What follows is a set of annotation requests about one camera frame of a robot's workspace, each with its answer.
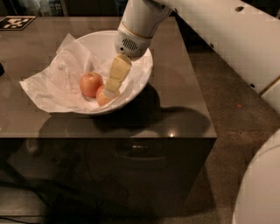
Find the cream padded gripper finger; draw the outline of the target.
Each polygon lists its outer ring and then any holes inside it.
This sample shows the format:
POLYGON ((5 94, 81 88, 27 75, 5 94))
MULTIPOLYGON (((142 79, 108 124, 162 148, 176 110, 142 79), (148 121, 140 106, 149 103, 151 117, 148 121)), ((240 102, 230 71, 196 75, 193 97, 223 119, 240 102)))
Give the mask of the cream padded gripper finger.
POLYGON ((109 99, 113 99, 116 96, 131 67, 131 58, 126 54, 118 54, 114 57, 109 71, 109 77, 103 90, 103 93, 109 99))

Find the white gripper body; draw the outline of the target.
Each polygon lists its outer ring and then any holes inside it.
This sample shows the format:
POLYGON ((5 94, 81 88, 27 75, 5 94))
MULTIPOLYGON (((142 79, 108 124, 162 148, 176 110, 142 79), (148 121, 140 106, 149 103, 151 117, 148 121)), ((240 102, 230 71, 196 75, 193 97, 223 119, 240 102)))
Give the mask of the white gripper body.
POLYGON ((115 50, 120 54, 126 54, 131 59, 141 58, 145 55, 151 44, 150 38, 143 38, 129 31, 123 22, 117 28, 115 37, 115 50))

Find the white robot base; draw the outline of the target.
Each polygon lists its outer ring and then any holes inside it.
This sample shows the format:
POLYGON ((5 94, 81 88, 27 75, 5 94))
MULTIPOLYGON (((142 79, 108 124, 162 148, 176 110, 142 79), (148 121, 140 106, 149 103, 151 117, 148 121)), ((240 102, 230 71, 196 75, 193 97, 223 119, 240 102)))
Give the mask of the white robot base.
POLYGON ((249 163, 235 202, 232 224, 280 224, 280 129, 249 163))

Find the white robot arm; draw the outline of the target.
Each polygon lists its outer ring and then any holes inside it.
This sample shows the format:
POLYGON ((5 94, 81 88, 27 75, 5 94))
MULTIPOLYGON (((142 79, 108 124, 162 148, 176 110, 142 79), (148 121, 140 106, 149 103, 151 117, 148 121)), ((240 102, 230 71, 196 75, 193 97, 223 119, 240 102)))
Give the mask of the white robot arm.
POLYGON ((160 23, 176 12, 280 113, 280 20, 242 0, 129 0, 115 37, 105 95, 112 97, 160 23))

